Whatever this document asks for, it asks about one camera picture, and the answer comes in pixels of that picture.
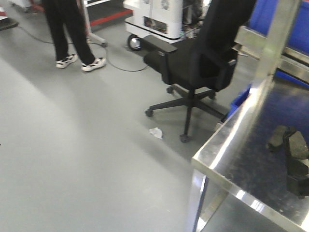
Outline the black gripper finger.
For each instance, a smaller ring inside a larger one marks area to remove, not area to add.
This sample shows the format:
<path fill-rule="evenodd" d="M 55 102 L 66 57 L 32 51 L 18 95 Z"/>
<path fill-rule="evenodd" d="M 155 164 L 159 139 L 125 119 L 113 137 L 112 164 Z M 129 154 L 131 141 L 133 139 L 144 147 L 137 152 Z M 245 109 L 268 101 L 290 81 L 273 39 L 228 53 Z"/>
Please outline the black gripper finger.
<path fill-rule="evenodd" d="M 299 198 L 309 196 L 309 176 L 288 175 L 286 178 L 287 190 Z"/>

